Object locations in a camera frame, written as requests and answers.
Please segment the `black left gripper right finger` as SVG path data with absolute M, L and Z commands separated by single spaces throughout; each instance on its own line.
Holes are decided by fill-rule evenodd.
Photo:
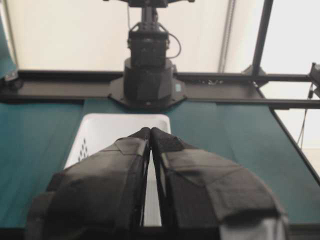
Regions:
M 151 129 L 160 216 L 181 240 L 287 240 L 288 216 L 244 166 Z

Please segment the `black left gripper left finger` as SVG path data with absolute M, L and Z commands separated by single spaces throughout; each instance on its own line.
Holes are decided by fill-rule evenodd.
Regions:
M 29 209 L 29 240 L 129 240 L 143 224 L 147 127 L 55 173 Z

